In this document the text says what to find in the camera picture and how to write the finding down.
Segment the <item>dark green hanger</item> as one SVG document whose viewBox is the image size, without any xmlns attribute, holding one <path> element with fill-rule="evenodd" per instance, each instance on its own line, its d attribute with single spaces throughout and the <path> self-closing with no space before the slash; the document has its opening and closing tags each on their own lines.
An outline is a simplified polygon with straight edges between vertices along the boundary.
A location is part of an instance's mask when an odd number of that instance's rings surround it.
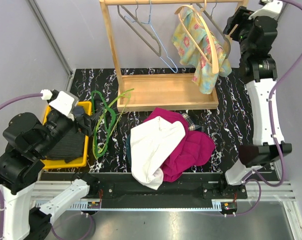
<svg viewBox="0 0 302 240">
<path fill-rule="evenodd" d="M 93 129 L 93 144 L 92 144 L 92 150 L 93 150 L 93 156 L 97 160 L 98 158 L 102 157 L 108 148 L 109 139 L 111 136 L 111 132 L 115 127 L 115 123 L 117 120 L 117 115 L 115 111 L 112 109 L 113 104 L 117 101 L 117 99 L 114 99 L 110 104 L 106 103 L 106 100 L 104 99 L 102 93 L 100 91 L 92 91 L 91 92 L 91 103 L 92 103 L 92 113 L 95 113 L 95 101 L 94 97 L 95 95 L 98 95 L 103 103 L 103 107 L 101 108 L 102 113 L 98 117 L 97 123 L 94 124 Z M 106 140 L 102 148 L 98 146 L 98 130 L 100 127 L 100 124 L 102 122 L 102 119 L 104 120 L 104 128 L 106 131 Z"/>
</svg>

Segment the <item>teal transparent plastic basin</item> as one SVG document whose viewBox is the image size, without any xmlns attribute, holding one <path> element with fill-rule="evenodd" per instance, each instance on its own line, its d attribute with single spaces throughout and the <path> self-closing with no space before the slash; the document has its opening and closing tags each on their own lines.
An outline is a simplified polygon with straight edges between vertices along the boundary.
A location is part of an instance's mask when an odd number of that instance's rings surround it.
<svg viewBox="0 0 302 240">
<path fill-rule="evenodd" d="M 129 134 L 127 136 L 127 140 L 126 140 L 126 156 L 127 156 L 127 161 L 128 164 L 131 165 L 131 146 L 130 146 L 130 138 L 131 135 Z"/>
</svg>

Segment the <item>colourful floral shirt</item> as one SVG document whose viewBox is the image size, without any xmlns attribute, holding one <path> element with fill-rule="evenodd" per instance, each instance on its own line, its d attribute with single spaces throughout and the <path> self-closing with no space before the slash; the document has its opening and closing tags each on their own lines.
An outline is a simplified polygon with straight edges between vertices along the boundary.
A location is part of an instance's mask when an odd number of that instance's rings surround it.
<svg viewBox="0 0 302 240">
<path fill-rule="evenodd" d="M 178 15 L 181 22 L 171 38 L 180 56 L 180 64 L 195 67 L 192 81 L 199 87 L 202 94 L 212 93 L 218 77 L 231 74 L 229 60 L 226 59 L 220 42 L 210 32 L 215 45 L 219 72 L 213 73 L 212 52 L 208 32 L 199 16 L 190 8 L 184 8 Z"/>
</svg>

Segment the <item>white garment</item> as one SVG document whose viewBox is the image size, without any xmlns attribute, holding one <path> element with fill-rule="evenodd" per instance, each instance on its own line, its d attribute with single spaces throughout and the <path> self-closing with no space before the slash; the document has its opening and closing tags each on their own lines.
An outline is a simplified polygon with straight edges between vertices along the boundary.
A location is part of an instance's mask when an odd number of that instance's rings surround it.
<svg viewBox="0 0 302 240">
<path fill-rule="evenodd" d="M 131 129 L 131 173 L 140 184 L 157 190 L 163 183 L 161 169 L 185 137 L 180 121 L 173 123 L 158 116 Z"/>
</svg>

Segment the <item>navy plaid skirt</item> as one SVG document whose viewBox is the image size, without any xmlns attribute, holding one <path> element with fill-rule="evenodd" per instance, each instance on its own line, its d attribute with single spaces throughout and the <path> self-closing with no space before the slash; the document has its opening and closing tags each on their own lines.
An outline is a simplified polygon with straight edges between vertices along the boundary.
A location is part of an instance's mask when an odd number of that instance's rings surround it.
<svg viewBox="0 0 302 240">
<path fill-rule="evenodd" d="M 193 120 L 191 119 L 191 117 L 187 113 L 183 113 L 182 116 L 187 121 L 187 123 L 188 123 L 188 129 L 190 131 L 204 132 L 203 126 L 195 124 L 193 122 Z"/>
</svg>

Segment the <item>magenta dress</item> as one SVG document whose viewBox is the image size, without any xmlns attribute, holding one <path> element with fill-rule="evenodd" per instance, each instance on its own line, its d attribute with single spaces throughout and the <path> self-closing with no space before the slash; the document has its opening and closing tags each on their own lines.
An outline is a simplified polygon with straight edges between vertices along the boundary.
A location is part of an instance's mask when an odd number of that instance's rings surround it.
<svg viewBox="0 0 302 240">
<path fill-rule="evenodd" d="M 185 137 L 161 166 L 165 182 L 174 182 L 185 170 L 192 166 L 202 166 L 210 160 L 215 149 L 214 141 L 204 132 L 190 131 L 182 113 L 158 107 L 146 118 L 146 121 L 157 116 L 170 123 L 181 122 L 185 130 Z"/>
</svg>

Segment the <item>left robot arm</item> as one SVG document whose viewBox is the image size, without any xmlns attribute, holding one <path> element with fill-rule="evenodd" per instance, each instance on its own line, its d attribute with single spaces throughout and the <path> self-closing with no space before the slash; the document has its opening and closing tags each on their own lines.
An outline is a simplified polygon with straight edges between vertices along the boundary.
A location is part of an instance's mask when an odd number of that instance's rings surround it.
<svg viewBox="0 0 302 240">
<path fill-rule="evenodd" d="M 90 118 L 82 113 L 70 119 L 52 110 L 45 124 L 29 112 L 10 121 L 3 132 L 8 145 L 0 157 L 0 240 L 44 239 L 73 203 L 98 194 L 98 178 L 84 172 L 52 200 L 30 207 L 38 174 L 45 166 L 42 160 L 68 132 L 91 136 Z"/>
</svg>

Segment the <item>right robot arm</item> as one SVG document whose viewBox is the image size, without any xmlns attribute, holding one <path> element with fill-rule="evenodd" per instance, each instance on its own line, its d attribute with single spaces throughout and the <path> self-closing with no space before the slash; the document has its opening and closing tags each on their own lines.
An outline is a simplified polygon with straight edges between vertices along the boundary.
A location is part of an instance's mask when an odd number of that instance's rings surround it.
<svg viewBox="0 0 302 240">
<path fill-rule="evenodd" d="M 285 143 L 276 104 L 275 85 L 277 70 L 275 60 L 269 54 L 277 37 L 277 20 L 283 3 L 261 1 L 256 11 L 239 7 L 228 18 L 224 34 L 240 46 L 239 71 L 251 102 L 253 114 L 253 143 L 241 145 L 239 159 L 225 172 L 218 185 L 219 195 L 229 198 L 252 175 L 263 166 L 283 161 L 291 153 L 292 145 Z"/>
</svg>

